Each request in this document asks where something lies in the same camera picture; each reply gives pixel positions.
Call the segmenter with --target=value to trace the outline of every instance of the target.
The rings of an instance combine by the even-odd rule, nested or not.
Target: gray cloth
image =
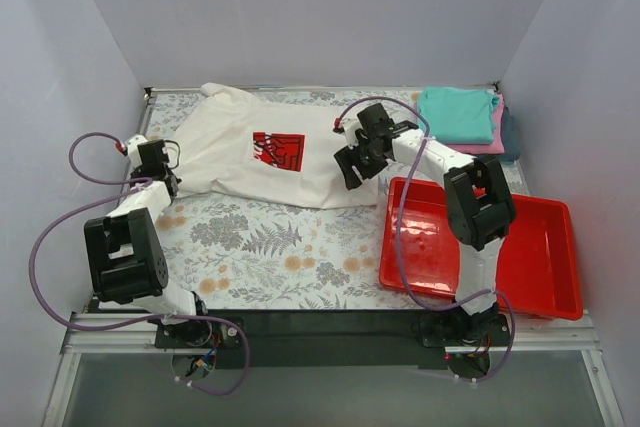
[[[509,108],[505,106],[500,124],[500,134],[502,137],[502,145],[504,146],[504,154],[498,155],[501,162],[513,162],[520,158],[520,142],[516,132],[516,119],[509,112]]]

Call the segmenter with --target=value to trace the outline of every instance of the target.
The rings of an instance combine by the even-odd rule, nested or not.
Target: black mounting bracket
[[[460,332],[456,334],[456,325],[451,324],[455,316],[424,310],[221,310],[212,315],[242,328],[251,342],[252,367],[417,365],[446,369],[445,348],[463,345]],[[491,345],[506,346],[509,331],[504,316],[487,320],[478,339],[489,334]],[[193,348],[165,334],[165,328],[156,333],[156,348]],[[241,368],[244,352],[239,336],[221,335],[218,368]]]
[[[128,304],[162,294],[169,273],[147,209],[89,220],[84,225],[84,238],[98,299]]]
[[[475,189],[484,189],[476,196]],[[444,174],[449,227],[456,238],[476,250],[509,232],[516,208],[500,161],[484,155],[473,164]]]
[[[355,132],[358,145],[346,146],[333,156],[340,166],[348,190],[360,187],[362,179],[375,177],[387,166],[387,160],[394,160],[392,139],[407,130],[418,128],[409,121],[396,124],[381,103],[359,112],[358,120],[362,126]]]

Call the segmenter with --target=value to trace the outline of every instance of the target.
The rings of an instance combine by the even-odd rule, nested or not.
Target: glass panel
[[[476,389],[411,367],[256,368],[228,398],[174,383],[170,363],[167,354],[84,354],[64,425],[604,425],[579,352],[514,353]],[[205,382],[223,387],[237,375]]]

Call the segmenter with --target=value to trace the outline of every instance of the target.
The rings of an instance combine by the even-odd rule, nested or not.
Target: printed design on shirt
[[[253,133],[253,156],[278,169],[300,172],[304,135]]]

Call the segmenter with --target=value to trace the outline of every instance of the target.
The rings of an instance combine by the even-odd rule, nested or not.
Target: pink t-shirt
[[[448,144],[453,150],[463,152],[465,154],[504,154],[504,145],[502,145],[502,134],[500,133],[500,125],[502,124],[502,113],[504,112],[504,98],[500,94],[500,103],[493,112],[493,122],[496,128],[493,131],[493,142],[487,145],[482,144]]]

